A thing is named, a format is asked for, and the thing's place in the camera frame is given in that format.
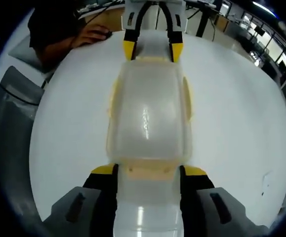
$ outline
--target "window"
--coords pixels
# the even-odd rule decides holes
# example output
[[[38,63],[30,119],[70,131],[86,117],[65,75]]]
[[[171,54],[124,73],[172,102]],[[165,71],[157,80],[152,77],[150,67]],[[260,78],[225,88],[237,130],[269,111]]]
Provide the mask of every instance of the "window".
[[[251,19],[252,19],[252,16],[248,13],[245,13],[242,18],[242,22],[240,23],[240,27],[247,30],[248,27],[250,26]]]
[[[279,35],[275,34],[274,38],[282,49],[286,48],[286,42]]]
[[[255,18],[255,17],[252,19],[252,22],[255,23],[257,26],[260,26],[260,27],[262,27],[262,25],[263,25],[262,21],[260,21],[259,19]]]
[[[263,29],[265,32],[267,32],[269,35],[273,35],[273,34],[274,34],[274,31],[273,31],[270,27],[268,27],[266,24],[264,24],[264,25],[262,26],[262,29]]]
[[[223,1],[221,9],[220,9],[220,13],[221,13],[222,16],[226,16],[227,15],[228,10],[230,9],[230,5],[231,4],[229,2]]]
[[[256,35],[256,38],[257,38],[257,42],[259,43],[259,45],[262,47],[262,48],[265,48],[266,45],[269,43],[270,39],[271,39],[271,35],[268,34],[266,31],[265,33],[263,34],[263,36],[261,35]]]
[[[250,27],[248,29],[248,32],[251,33],[252,35],[255,35],[255,33],[256,33],[255,28],[256,28],[256,24],[251,22]]]
[[[281,55],[283,52],[283,49],[279,46],[277,41],[272,38],[267,46],[267,49],[269,50],[269,56],[276,61],[278,57]]]
[[[286,54],[283,53],[280,58],[278,59],[277,63],[281,63],[281,61],[283,61],[285,63],[285,66],[286,66]]]

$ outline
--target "chair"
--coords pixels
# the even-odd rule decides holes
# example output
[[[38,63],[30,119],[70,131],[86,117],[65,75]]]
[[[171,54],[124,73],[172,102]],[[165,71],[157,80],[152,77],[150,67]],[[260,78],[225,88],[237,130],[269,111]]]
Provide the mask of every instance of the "chair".
[[[13,66],[0,83],[9,92],[32,103],[39,103],[44,93]],[[0,186],[22,226],[29,232],[45,234],[29,173],[30,138],[37,108],[0,87]]]

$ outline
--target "white table surface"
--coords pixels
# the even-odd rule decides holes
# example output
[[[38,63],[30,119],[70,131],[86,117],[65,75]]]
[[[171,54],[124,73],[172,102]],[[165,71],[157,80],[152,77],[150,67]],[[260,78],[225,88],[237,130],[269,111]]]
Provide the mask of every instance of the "white table surface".
[[[216,187],[239,200],[255,224],[270,226],[286,194],[281,93],[239,54],[183,37],[180,63],[193,91],[189,164],[204,169]],[[64,194],[83,185],[92,169],[109,162],[107,109],[125,62],[122,40],[123,32],[117,32],[105,42],[71,51],[46,88],[30,147],[31,185],[42,220]]]

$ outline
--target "ceiling light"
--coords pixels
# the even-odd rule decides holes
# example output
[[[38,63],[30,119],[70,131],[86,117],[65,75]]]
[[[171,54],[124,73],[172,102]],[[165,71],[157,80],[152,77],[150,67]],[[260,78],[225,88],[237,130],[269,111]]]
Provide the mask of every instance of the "ceiling light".
[[[276,15],[272,11],[270,11],[268,8],[266,8],[265,6],[260,5],[259,3],[256,3],[254,1],[252,3],[255,4],[256,6],[260,7],[261,9],[265,10],[266,12],[270,13],[274,17],[276,17]]]
[[[225,7],[225,8],[227,8],[227,9],[229,8],[229,6],[226,5],[226,4],[224,4],[224,3],[222,4],[222,6]]]

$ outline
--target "black shirt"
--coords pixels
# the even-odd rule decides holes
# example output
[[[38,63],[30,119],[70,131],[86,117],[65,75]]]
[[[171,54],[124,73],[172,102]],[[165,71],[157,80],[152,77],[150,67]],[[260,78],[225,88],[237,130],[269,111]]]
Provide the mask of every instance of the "black shirt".
[[[42,0],[29,20],[30,47],[43,50],[47,45],[76,36],[79,25],[75,0]]]

